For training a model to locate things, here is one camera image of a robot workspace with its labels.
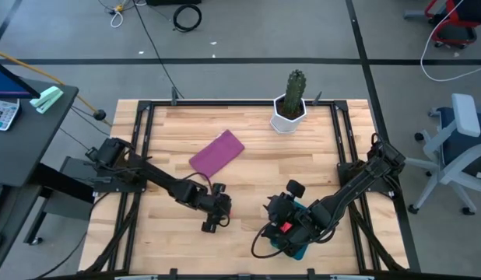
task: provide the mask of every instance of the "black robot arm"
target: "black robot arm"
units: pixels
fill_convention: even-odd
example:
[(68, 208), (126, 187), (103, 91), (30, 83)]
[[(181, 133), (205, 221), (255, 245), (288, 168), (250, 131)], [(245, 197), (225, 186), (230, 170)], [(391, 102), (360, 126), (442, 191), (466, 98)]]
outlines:
[(405, 157), (387, 142), (374, 142), (367, 157), (366, 163), (356, 162), (347, 170), (350, 180), (341, 189), (316, 200), (307, 208), (298, 206), (294, 201), (295, 197), (301, 198), (304, 193), (304, 186), (294, 180), (287, 184), (289, 194), (270, 197), (269, 205), (265, 206), (270, 222), (256, 239), (268, 237), (277, 244), (279, 251), (269, 256), (258, 256), (254, 252), (255, 239), (251, 248), (253, 255), (271, 257), (284, 252), (293, 257), (305, 245), (329, 241), (349, 204), (370, 190), (378, 180), (398, 175), (404, 167)]
[(214, 233), (216, 226), (228, 226), (230, 221), (231, 199), (224, 194), (224, 184), (213, 184), (209, 182), (211, 193), (208, 188), (193, 180), (184, 178), (177, 179), (170, 174), (155, 167), (148, 159), (144, 159), (133, 152), (130, 143), (119, 138), (108, 138), (102, 146), (96, 150), (92, 148), (86, 155), (95, 162), (95, 167), (104, 172), (110, 171), (111, 180), (119, 180), (125, 184), (137, 184), (140, 180), (149, 180), (167, 190), (168, 194), (176, 202), (207, 213), (207, 219), (202, 224), (201, 230), (207, 233)]

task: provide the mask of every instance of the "black desk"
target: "black desk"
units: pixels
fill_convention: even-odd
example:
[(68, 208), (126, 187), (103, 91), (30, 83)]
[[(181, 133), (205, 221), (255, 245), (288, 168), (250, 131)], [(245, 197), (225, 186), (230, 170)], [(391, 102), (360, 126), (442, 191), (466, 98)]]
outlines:
[(44, 114), (36, 112), (29, 100), (21, 100), (23, 112), (19, 118), (9, 131), (0, 131), (0, 184), (5, 186), (6, 191), (0, 207), (0, 233), (3, 235), (0, 267), (38, 196), (48, 197), (52, 191), (57, 191), (81, 201), (93, 202), (89, 186), (40, 163), (78, 89), (49, 82), (24, 81), (39, 93), (57, 86), (64, 94)]

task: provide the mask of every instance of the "monitor screen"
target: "monitor screen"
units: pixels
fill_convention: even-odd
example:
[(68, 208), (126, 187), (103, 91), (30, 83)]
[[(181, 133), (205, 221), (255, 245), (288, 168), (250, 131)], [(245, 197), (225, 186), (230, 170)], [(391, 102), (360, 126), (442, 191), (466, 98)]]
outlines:
[(0, 98), (38, 98), (39, 94), (0, 65)]

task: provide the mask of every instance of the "wooden table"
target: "wooden table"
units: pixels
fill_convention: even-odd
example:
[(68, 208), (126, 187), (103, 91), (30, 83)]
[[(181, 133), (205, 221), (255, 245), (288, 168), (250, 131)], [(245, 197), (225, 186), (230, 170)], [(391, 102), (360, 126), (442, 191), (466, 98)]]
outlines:
[[(374, 132), (367, 101), (347, 101), (359, 157), (367, 159)], [(112, 137), (131, 140), (137, 103), (138, 100), (118, 102)], [(194, 172), (188, 160), (225, 129), (240, 139), (245, 150), (211, 178), (213, 182), (226, 184), (226, 192), (233, 201), (230, 225), (218, 228), (215, 234), (200, 230), (205, 213), (179, 205), (165, 190), (149, 184), (140, 203), (131, 273), (168, 274), (170, 268), (178, 268), (179, 274), (195, 275), (306, 274), (307, 268), (314, 268), (317, 274), (357, 273), (347, 214), (332, 241), (310, 245), (302, 261), (284, 254), (265, 260), (251, 256), (252, 240), (268, 221), (262, 205), (268, 204), (267, 196), (285, 191), (289, 179), (307, 187), (300, 200), (303, 205), (339, 189), (336, 172), (339, 158), (330, 110), (307, 109), (307, 118), (295, 134), (277, 135), (269, 123), (270, 106), (158, 107), (153, 118), (150, 162), (175, 177)], [(343, 130), (341, 114), (339, 122)], [(345, 147), (346, 159), (351, 161), (347, 142)], [(193, 179), (205, 183), (200, 177)], [(92, 264), (112, 237), (119, 197), (120, 194), (110, 194), (93, 210), (79, 269)], [(373, 193), (367, 194), (367, 198), (377, 238), (398, 263), (407, 267), (392, 201)], [(372, 268), (367, 242), (362, 237), (367, 267)], [(120, 248), (119, 264), (124, 251), (123, 246)], [(269, 254), (274, 248), (268, 239), (262, 238), (256, 251)]]

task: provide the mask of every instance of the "black cable coil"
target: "black cable coil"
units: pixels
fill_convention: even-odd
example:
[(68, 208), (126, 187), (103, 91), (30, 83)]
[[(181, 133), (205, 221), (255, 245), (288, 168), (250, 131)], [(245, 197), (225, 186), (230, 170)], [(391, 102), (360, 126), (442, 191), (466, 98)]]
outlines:
[[(177, 21), (177, 18), (178, 18), (178, 15), (180, 15), (180, 13), (185, 10), (186, 8), (190, 8), (190, 9), (193, 9), (194, 11), (197, 12), (199, 18), (197, 20), (197, 22), (191, 26), (191, 27), (185, 27), (185, 26), (182, 26), (180, 25), (180, 23), (178, 23)], [(192, 5), (192, 4), (187, 4), (187, 5), (181, 5), (180, 7), (178, 7), (178, 9), (175, 11), (175, 13), (173, 14), (173, 24), (175, 25), (175, 29), (182, 32), (182, 33), (187, 33), (187, 32), (190, 32), (194, 29), (197, 28), (197, 26), (199, 26), (199, 24), (201, 24), (201, 21), (202, 21), (202, 13), (201, 13), (201, 10), (198, 8), (198, 6), (196, 5)]]

